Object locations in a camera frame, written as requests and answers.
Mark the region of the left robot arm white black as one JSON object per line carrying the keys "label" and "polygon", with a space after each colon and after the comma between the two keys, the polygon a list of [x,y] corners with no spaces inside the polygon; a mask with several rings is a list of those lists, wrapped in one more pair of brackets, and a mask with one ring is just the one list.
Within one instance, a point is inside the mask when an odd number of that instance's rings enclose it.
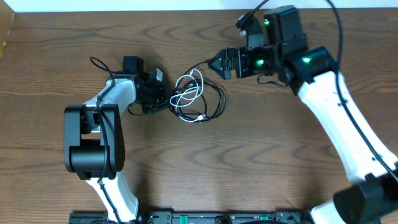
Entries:
{"label": "left robot arm white black", "polygon": [[134,104],[141,105],[144,114],[152,114],[166,102],[164,74],[155,69],[111,75],[92,99],[65,108],[65,167],[98,194],[108,212],[102,222],[146,222],[123,172],[126,151],[121,115]]}

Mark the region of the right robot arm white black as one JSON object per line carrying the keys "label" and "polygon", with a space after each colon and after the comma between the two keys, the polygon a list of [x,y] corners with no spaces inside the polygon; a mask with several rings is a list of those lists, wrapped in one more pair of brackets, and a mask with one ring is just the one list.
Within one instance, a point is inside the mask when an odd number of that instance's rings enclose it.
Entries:
{"label": "right robot arm white black", "polygon": [[225,80],[232,70],[239,78],[277,73],[320,122],[351,187],[311,208],[312,223],[374,223],[397,210],[397,156],[366,121],[327,48],[229,48],[220,50],[208,66]]}

